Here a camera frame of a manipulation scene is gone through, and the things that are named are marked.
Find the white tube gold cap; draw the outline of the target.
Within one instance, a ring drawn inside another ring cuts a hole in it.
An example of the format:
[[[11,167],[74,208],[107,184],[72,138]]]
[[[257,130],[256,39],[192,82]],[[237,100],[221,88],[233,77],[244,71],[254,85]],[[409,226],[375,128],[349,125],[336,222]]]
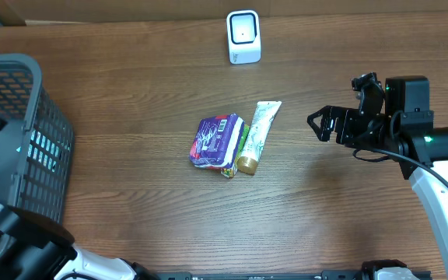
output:
[[[247,139],[237,162],[240,172],[250,175],[256,173],[268,132],[281,105],[281,101],[257,103]]]

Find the green snack packet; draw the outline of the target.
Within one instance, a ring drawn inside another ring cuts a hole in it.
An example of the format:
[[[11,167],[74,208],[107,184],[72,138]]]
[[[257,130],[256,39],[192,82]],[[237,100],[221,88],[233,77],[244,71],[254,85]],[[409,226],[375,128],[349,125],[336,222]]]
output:
[[[239,145],[237,146],[237,152],[236,152],[236,156],[234,158],[232,166],[230,168],[221,169],[221,174],[228,179],[234,178],[236,176],[236,174],[238,173],[238,161],[239,161],[239,158],[243,151],[245,141],[247,140],[249,130],[250,130],[250,126],[248,124],[245,124],[243,127],[243,134],[240,138]]]

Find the purple tissue pack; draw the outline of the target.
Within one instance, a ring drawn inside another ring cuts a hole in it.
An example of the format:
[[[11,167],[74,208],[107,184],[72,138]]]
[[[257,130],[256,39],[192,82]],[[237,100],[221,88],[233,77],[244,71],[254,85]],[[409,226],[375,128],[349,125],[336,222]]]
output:
[[[228,169],[233,165],[245,122],[237,114],[217,115],[199,123],[189,160],[202,169]]]

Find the teal wet wipes pack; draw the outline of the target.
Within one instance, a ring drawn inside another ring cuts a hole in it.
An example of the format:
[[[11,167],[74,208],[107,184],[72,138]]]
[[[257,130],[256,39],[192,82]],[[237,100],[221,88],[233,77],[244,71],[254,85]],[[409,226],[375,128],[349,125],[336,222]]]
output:
[[[27,157],[41,163],[45,169],[56,172],[61,160],[61,150],[58,144],[52,142],[41,132],[32,130]]]

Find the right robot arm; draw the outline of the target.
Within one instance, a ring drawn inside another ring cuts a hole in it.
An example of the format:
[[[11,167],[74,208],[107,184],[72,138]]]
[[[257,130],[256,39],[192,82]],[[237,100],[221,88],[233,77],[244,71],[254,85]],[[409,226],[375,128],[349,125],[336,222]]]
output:
[[[380,82],[370,72],[352,79],[357,108],[327,105],[306,119],[317,138],[359,152],[375,162],[398,163],[428,216],[448,276],[448,127],[434,125],[429,80],[396,76]]]

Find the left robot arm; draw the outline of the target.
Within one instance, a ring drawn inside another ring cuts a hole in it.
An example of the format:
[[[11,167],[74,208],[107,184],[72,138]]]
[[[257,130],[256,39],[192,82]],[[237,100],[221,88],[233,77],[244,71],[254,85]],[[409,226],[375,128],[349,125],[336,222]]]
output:
[[[75,245],[54,220],[0,203],[0,279],[157,279],[138,263]]]

